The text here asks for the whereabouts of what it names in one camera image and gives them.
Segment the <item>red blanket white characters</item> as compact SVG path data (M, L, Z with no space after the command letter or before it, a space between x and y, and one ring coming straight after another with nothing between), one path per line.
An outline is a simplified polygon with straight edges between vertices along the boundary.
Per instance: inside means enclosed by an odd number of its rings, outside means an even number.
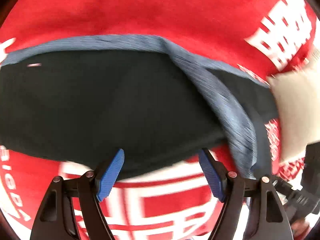
M13 51L64 38L152 35L242 70L270 91L269 76L305 68L317 23L308 0L17 0L3 18L1 64ZM223 203L200 166L202 149L122 179L124 160L99 202L95 169L107 159L89 167L1 144L1 239L293 239L292 224L305 217L288 219L271 181L289 169L280 162L279 113L265 127L269 174L246 178L227 143L205 147L226 168Z

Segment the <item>black pants grey waistband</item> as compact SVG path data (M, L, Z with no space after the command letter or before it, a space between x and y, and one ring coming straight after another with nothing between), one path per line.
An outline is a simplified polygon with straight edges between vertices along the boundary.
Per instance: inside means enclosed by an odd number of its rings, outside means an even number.
M1 144L89 167L125 152L122 179L227 143L240 174L272 171L268 85L159 36L50 41L1 64Z

